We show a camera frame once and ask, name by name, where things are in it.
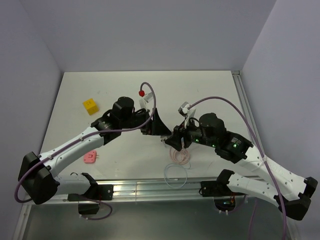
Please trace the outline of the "white charger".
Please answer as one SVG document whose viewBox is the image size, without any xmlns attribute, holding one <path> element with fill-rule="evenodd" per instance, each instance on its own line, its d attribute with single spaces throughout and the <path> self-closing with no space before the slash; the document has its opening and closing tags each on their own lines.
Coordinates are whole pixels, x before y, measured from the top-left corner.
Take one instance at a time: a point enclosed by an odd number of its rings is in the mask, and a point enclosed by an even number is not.
<svg viewBox="0 0 320 240">
<path fill-rule="evenodd" d="M 166 145 L 166 140 L 168 139 L 168 136 L 165 136 L 165 135 L 163 135 L 163 136 L 161 136 L 160 137 L 160 141 L 164 144 L 164 145 Z"/>
</svg>

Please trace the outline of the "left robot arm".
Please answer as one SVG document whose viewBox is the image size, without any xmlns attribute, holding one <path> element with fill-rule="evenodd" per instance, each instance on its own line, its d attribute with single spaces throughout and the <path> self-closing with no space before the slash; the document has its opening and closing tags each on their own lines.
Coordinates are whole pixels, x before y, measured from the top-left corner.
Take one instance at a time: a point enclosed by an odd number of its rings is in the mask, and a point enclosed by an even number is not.
<svg viewBox="0 0 320 240">
<path fill-rule="evenodd" d="M 100 188 L 88 173 L 61 172 L 85 154 L 107 145 L 123 132 L 140 130 L 143 135 L 169 136 L 171 131 L 160 119 L 158 110 L 148 110 L 147 104 L 154 101 L 153 93 L 143 96 L 140 109 L 135 110 L 134 101 L 120 97 L 102 117 L 96 119 L 83 132 L 66 143 L 39 155 L 30 152 L 23 157 L 18 175 L 18 186 L 40 205 L 56 195 L 73 195 L 86 200 L 97 200 Z"/>
</svg>

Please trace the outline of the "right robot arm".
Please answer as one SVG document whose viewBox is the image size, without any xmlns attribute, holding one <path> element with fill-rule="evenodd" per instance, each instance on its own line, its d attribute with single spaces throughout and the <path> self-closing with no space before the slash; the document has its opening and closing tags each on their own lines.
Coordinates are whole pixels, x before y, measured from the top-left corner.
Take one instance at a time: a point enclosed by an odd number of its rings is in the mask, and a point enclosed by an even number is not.
<svg viewBox="0 0 320 240">
<path fill-rule="evenodd" d="M 251 195 L 276 206 L 293 220 L 301 221 L 310 205 L 318 181 L 302 177 L 285 169 L 267 156 L 261 156 L 257 146 L 238 133 L 228 131 L 215 113 L 202 115 L 195 125 L 178 125 L 164 141 L 177 151 L 192 143 L 214 149 L 222 159 L 245 168 L 261 180 L 244 177 L 224 169 L 216 179 L 216 189 L 222 195 L 241 193 Z"/>
</svg>

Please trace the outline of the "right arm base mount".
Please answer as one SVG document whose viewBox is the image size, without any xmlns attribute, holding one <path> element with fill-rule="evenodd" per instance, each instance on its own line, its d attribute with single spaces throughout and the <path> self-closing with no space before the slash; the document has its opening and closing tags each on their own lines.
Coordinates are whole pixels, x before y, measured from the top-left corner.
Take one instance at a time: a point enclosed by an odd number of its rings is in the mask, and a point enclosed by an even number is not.
<svg viewBox="0 0 320 240">
<path fill-rule="evenodd" d="M 216 180 L 201 181 L 198 193 L 204 198 L 213 198 L 215 207 L 222 212 L 233 211 L 236 207 L 236 196 L 241 195 Z"/>
</svg>

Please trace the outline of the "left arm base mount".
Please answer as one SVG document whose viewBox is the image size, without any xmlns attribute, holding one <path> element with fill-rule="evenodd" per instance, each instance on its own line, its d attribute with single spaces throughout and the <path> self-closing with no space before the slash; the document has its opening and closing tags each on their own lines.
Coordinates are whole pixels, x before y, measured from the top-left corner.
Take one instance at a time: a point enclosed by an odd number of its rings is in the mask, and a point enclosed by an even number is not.
<svg viewBox="0 0 320 240">
<path fill-rule="evenodd" d="M 113 199 L 114 186 L 112 184 L 98 184 L 90 187 L 84 194 L 69 194 L 68 202 L 88 201 L 89 203 L 79 203 L 78 213 L 81 215 L 96 215 L 102 204 L 97 201 L 111 201 Z"/>
</svg>

